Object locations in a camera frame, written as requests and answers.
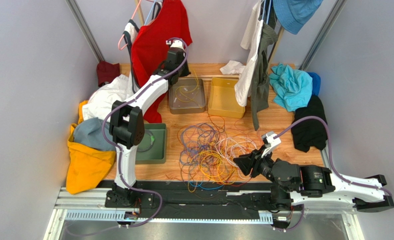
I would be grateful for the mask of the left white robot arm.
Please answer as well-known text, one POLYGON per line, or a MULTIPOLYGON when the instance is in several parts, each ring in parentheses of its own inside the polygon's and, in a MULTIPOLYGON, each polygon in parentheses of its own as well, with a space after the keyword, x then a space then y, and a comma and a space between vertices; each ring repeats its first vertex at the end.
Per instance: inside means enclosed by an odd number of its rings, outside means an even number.
POLYGON ((109 121, 112 136, 109 143, 117 151, 117 170, 112 189, 106 194, 107 208, 127 208, 137 202, 140 190, 136 187, 136 156, 146 130, 144 114, 180 77, 190 74, 187 57, 186 49, 171 47, 166 60, 143 87, 126 101, 113 103, 106 120, 109 121))

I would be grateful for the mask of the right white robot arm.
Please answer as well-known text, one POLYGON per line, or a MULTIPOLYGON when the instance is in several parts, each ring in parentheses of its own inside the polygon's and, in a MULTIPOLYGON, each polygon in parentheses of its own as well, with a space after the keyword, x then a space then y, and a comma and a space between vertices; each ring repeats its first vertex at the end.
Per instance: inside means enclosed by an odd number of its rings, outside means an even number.
POLYGON ((267 202, 276 211, 297 206, 379 213, 394 208, 393 197, 382 189, 386 185, 383 175, 345 180, 326 167, 273 160, 264 147, 233 162, 245 176, 261 175, 271 182, 267 202))

